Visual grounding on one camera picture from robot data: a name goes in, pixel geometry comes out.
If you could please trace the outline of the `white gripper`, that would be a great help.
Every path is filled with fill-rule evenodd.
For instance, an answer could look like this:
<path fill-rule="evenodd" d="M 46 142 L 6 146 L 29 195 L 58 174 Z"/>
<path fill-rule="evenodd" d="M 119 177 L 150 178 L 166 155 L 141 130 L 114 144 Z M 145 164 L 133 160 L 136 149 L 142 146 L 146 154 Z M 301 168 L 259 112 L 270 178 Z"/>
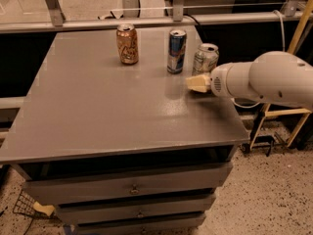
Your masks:
<path fill-rule="evenodd" d="M 218 66 L 211 72 L 211 75 L 204 73 L 188 77 L 186 79 L 188 89 L 200 93 L 206 93 L 211 90 L 217 97 L 232 98 L 233 95 L 228 89 L 227 77 L 233 65 L 233 63 L 228 63 Z"/>

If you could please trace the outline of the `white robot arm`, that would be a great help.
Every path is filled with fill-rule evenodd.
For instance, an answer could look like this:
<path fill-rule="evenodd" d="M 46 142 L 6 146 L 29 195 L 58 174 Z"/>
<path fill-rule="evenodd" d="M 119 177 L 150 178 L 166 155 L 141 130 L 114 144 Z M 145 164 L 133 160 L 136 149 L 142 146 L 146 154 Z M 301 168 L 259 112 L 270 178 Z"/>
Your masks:
<path fill-rule="evenodd" d="M 253 62 L 228 63 L 212 72 L 186 79 L 189 90 L 217 97 L 313 110 L 313 67 L 281 51 L 260 55 Z"/>

